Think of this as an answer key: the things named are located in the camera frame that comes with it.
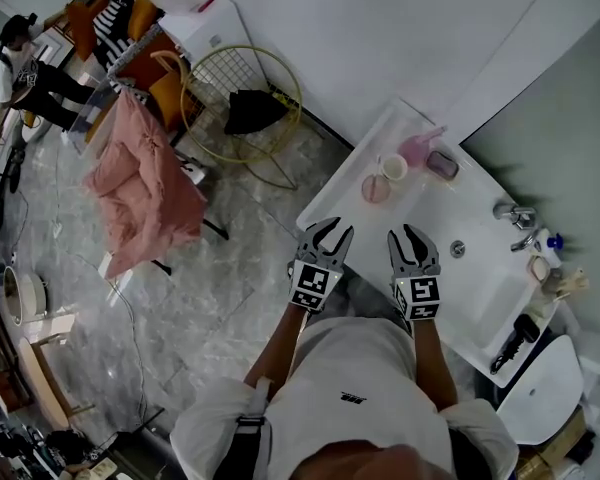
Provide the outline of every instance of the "faucet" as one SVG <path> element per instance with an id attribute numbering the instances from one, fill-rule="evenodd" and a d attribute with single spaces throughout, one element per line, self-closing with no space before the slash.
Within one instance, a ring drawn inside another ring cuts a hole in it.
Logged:
<path id="1" fill-rule="evenodd" d="M 511 244 L 511 252 L 522 251 L 536 241 L 541 226 L 535 208 L 499 202 L 493 207 L 493 216 L 498 220 L 509 219 L 514 226 L 521 230 L 531 230 L 522 240 Z"/>

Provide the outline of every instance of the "drain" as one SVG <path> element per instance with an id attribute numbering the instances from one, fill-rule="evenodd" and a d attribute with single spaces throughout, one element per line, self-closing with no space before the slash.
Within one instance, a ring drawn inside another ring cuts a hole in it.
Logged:
<path id="1" fill-rule="evenodd" d="M 464 256 L 464 252 L 466 247 L 463 242 L 460 240 L 456 240 L 451 244 L 451 256 L 454 258 L 462 258 Z"/>

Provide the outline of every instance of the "white shirt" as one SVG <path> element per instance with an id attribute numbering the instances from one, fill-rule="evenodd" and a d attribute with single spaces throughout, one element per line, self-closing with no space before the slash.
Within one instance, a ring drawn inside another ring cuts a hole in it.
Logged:
<path id="1" fill-rule="evenodd" d="M 44 25 L 37 24 L 29 27 L 29 37 L 34 40 L 40 34 L 44 32 Z M 22 45 L 22 49 L 18 52 L 10 50 L 6 46 L 2 47 L 2 53 L 4 53 L 11 61 L 13 72 L 9 69 L 4 62 L 0 60 L 0 103 L 7 103 L 11 100 L 13 94 L 13 82 L 15 77 L 18 76 L 23 67 L 26 67 L 31 60 L 31 56 L 35 51 L 35 46 L 30 42 L 26 42 Z M 24 93 L 18 101 L 26 96 Z"/>
<path id="2" fill-rule="evenodd" d="M 350 440 L 380 448 L 406 444 L 453 473 L 449 427 L 479 448 L 494 479 L 513 470 L 517 446 L 491 406 L 472 400 L 438 413 L 412 380 L 410 340 L 395 324 L 323 320 L 303 332 L 297 354 L 306 356 L 265 412 L 272 430 L 269 480 L 287 480 L 324 446 Z M 213 478 L 253 392 L 237 380 L 220 379 L 178 418 L 171 442 L 190 480 Z"/>

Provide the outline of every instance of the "toilet lid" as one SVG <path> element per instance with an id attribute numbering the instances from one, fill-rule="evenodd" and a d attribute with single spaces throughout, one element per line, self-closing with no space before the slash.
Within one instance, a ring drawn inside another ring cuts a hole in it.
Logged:
<path id="1" fill-rule="evenodd" d="M 540 444 L 566 423 L 578 405 L 584 381 L 569 336 L 540 352 L 498 407 L 518 444 Z"/>

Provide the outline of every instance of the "white pot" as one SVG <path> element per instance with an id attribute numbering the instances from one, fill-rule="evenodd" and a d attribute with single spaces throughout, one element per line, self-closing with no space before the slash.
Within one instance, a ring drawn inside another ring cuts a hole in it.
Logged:
<path id="1" fill-rule="evenodd" d="M 15 290 L 8 292 L 8 287 Z M 47 297 L 44 292 L 42 279 L 33 272 L 17 274 L 11 267 L 4 272 L 3 290 L 7 308 L 16 325 L 23 320 L 29 320 L 36 316 L 42 316 L 47 310 Z"/>

